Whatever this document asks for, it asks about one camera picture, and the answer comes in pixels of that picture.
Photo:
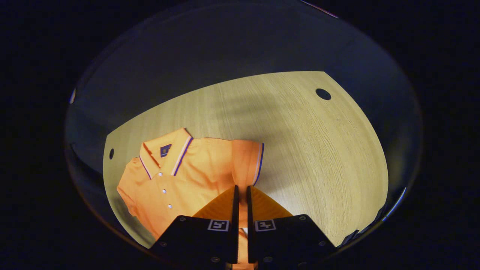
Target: shirt logo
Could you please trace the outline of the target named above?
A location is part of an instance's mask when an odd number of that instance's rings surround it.
[[[230,221],[219,221],[219,220],[210,220],[210,224],[208,225],[209,231],[221,231],[221,232],[228,232],[228,224]]]
[[[273,231],[276,230],[275,222],[273,220],[255,221],[255,231]]]
[[[168,151],[170,150],[170,147],[172,146],[172,144],[169,144],[169,145],[165,145],[163,147],[160,148],[160,157],[163,158],[163,157],[166,157],[167,154],[168,154]]]

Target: table surface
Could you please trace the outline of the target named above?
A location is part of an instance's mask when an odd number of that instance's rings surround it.
[[[320,98],[319,88],[331,99]],[[128,213],[116,187],[143,141],[182,127],[194,138],[265,143],[255,187],[293,215],[308,214],[335,246],[369,225],[385,203],[388,174],[380,141],[335,80],[317,71],[244,77],[168,100],[107,136],[108,201],[125,230],[147,248],[155,239]],[[115,158],[110,160],[112,148]]]

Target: orange polo shirt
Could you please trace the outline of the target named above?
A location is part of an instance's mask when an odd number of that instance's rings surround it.
[[[193,216],[234,185],[239,186],[239,228],[247,227],[247,186],[255,185],[264,145],[246,140],[194,139],[181,128],[142,143],[126,166],[117,191],[132,216],[158,239],[179,215]],[[246,235],[239,230],[239,265],[247,260]]]

